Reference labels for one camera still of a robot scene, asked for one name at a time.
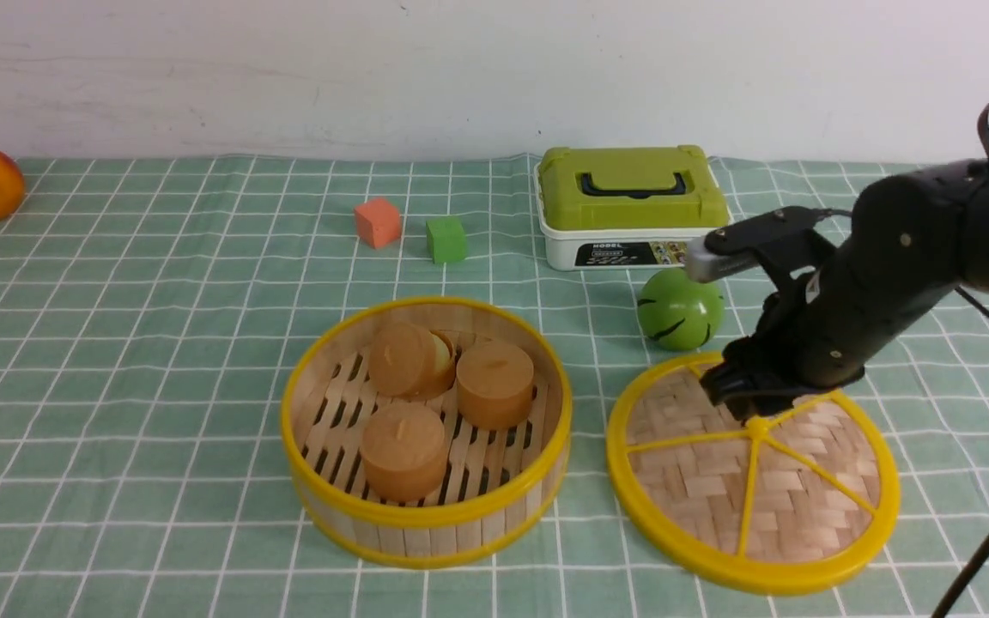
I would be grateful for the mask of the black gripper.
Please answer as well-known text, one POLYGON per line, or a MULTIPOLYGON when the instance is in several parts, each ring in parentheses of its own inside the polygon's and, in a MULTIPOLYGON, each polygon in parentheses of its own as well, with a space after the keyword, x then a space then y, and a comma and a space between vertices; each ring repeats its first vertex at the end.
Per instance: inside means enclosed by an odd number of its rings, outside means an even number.
POLYGON ((776 293, 752 336, 699 378, 739 423, 780 417, 805 395, 856 382, 869 357, 869 270, 855 249, 754 249, 776 293))

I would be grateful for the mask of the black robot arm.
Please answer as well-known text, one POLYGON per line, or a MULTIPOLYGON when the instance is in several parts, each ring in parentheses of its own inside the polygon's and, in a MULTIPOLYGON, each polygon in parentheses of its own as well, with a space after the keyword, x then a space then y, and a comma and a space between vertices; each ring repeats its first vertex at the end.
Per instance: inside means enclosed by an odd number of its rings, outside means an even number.
POLYGON ((734 418, 773 417, 801 396, 854 384, 867 361, 958 287, 989 294, 989 163, 879 179, 833 244, 822 212, 790 206, 719 228, 686 255, 715 281, 759 265, 774 293, 752 334, 726 345, 700 385, 734 418))

